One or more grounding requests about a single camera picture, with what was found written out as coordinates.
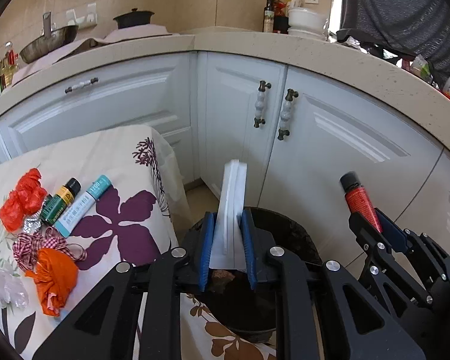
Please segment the pink stove cover cloth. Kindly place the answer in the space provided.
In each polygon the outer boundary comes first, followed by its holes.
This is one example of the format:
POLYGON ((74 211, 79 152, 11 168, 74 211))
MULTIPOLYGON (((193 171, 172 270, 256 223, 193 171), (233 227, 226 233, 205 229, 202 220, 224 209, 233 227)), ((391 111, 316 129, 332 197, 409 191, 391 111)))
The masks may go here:
POLYGON ((113 32, 105 38, 88 37, 78 41, 73 41, 68 45, 55 49, 33 63, 28 63, 25 67, 20 68, 13 75, 12 86, 15 86, 28 76, 51 67, 53 64, 63 59, 81 54, 97 47, 104 47, 121 41, 169 35, 171 35, 171 33, 167 31, 165 26, 157 24, 144 24, 130 28, 113 30, 113 32))

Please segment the red tube black cap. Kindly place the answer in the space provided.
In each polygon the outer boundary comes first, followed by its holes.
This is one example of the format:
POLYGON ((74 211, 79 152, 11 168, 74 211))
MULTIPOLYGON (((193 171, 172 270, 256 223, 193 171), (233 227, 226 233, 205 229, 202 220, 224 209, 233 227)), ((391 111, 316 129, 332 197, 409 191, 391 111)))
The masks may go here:
POLYGON ((382 233, 375 208, 357 174, 355 172, 345 173, 340 178, 340 184, 344 190, 345 201, 350 213, 359 213, 378 233, 382 233))

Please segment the dark sauce bottle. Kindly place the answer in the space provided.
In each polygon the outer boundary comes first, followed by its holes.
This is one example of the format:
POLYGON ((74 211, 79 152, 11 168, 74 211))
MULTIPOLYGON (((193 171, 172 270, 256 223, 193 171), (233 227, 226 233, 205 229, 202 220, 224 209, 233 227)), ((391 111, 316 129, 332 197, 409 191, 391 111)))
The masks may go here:
POLYGON ((266 6, 264 7, 263 12, 263 33, 272 33, 274 28, 274 18, 275 18, 275 9, 274 9, 274 0, 266 0, 266 6))

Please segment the red plastic bag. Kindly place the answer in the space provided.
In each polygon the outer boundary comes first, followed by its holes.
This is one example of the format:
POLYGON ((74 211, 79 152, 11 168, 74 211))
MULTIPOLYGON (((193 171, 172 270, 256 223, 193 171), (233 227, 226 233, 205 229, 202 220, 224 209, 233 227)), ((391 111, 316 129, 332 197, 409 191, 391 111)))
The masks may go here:
POLYGON ((9 233, 16 232, 23 225, 26 216, 41 210, 48 192, 41 186, 41 173, 32 168, 17 182, 15 189, 0 208, 0 220, 9 233))

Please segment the green yellow tube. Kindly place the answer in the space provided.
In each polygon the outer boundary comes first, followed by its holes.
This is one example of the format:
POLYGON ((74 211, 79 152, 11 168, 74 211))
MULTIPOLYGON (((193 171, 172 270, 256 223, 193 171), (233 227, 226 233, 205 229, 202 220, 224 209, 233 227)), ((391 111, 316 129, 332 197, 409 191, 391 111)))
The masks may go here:
POLYGON ((75 178, 70 178, 66 184, 60 187, 52 198, 44 205, 40 213, 40 219, 47 226, 52 226, 57 222, 64 211, 71 205, 78 193, 81 184, 75 178))

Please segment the clear plastic bag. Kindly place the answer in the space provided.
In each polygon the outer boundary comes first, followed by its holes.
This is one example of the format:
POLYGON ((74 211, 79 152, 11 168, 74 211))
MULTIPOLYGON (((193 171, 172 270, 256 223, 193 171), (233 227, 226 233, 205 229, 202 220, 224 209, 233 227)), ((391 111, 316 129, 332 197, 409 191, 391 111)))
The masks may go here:
POLYGON ((0 269, 0 308, 23 310, 27 308, 29 297, 22 281, 10 271, 0 269))

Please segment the steel wok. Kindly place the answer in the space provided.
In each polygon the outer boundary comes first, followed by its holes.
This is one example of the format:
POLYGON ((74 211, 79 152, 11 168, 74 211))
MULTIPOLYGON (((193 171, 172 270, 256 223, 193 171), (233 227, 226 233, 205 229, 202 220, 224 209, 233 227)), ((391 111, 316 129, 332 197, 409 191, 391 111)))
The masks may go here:
POLYGON ((78 31, 79 26, 76 24, 52 30, 52 14, 47 11, 43 14, 43 35, 25 46, 19 52, 19 56, 24 63, 33 63, 52 51, 70 44, 76 38, 78 31))

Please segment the red white twine bundle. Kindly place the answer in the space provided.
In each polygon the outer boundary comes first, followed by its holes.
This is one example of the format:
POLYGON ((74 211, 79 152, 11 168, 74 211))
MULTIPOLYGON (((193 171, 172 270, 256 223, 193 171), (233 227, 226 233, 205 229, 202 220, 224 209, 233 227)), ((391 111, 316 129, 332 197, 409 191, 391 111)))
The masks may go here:
POLYGON ((33 271, 38 261, 41 249, 57 250, 73 261, 84 261, 87 251, 80 244, 70 244, 55 228, 48 227, 33 234, 21 232, 13 243, 13 257, 18 267, 23 271, 33 271))

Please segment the silver foil blister pack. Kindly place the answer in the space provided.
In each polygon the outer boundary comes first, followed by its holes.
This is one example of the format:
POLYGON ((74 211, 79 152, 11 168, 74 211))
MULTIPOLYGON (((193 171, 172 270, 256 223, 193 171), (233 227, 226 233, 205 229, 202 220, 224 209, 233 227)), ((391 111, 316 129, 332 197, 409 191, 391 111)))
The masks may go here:
POLYGON ((26 234, 35 234, 42 227, 42 222, 40 219, 40 214, 35 213, 33 215, 27 216, 23 221, 22 230, 26 234))

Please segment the dark curtain cloth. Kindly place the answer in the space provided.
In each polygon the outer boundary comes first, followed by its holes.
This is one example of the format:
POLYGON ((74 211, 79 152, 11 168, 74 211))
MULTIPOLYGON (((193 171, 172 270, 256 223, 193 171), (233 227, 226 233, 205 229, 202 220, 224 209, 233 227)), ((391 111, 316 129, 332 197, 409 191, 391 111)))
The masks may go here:
POLYGON ((439 86, 450 76, 450 0, 342 0, 340 27, 422 55, 439 86))

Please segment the floral tablecloth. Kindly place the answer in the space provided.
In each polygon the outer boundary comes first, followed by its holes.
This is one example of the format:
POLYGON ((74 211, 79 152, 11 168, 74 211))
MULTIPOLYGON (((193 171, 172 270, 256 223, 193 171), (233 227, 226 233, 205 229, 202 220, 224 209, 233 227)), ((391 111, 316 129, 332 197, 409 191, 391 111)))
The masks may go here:
MULTIPOLYGON (((67 316, 117 263, 150 263, 176 247, 193 225, 176 153, 156 130, 146 125, 116 127, 32 150, 0 165, 0 208, 19 179, 32 168, 54 194, 70 178, 88 189, 105 175, 111 186, 66 238, 88 256, 74 261, 77 283, 62 316, 67 316)), ((0 308, 0 339, 11 359, 31 359, 61 322, 43 313, 32 278, 26 277, 12 246, 22 232, 7 232, 0 220, 0 269, 22 281, 27 308, 0 308)))

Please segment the black trash bin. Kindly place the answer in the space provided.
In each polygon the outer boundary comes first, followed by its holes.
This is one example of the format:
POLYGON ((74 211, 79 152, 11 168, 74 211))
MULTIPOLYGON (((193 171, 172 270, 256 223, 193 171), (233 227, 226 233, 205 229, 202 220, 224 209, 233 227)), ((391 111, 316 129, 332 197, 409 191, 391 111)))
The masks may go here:
MULTIPOLYGON (((251 214, 256 227, 271 233, 279 246, 306 263, 322 263, 302 225, 263 208, 253 207, 251 214)), ((218 322, 244 340, 265 343, 276 329, 275 296, 268 289, 252 289, 244 272, 210 270, 205 289, 193 295, 218 322)))

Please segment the orange plastic bag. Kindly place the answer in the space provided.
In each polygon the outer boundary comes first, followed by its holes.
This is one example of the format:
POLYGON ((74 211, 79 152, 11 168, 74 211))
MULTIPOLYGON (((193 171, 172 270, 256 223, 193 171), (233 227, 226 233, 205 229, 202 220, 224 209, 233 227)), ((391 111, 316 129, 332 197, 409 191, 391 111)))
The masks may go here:
POLYGON ((36 286, 44 314, 59 317, 77 284, 78 267, 67 254, 49 248, 38 250, 33 270, 25 272, 36 286))

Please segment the teal white tube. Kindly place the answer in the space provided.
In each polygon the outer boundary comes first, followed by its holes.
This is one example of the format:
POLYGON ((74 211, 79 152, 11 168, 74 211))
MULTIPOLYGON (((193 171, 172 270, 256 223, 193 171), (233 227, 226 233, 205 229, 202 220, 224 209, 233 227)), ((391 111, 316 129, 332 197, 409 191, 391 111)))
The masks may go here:
POLYGON ((99 200, 101 195, 111 186, 106 175, 100 175, 91 186, 81 193, 74 202, 63 212, 54 224, 54 228, 67 238, 80 222, 82 217, 99 200))

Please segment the white box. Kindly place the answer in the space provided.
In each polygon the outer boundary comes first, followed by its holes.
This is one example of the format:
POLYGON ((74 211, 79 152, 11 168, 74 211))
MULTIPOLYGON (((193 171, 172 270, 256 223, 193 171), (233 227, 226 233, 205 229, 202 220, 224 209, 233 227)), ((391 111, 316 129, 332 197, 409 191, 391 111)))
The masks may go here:
POLYGON ((241 217, 245 205, 247 164, 233 159, 225 164, 214 226, 209 268, 246 271, 241 217))

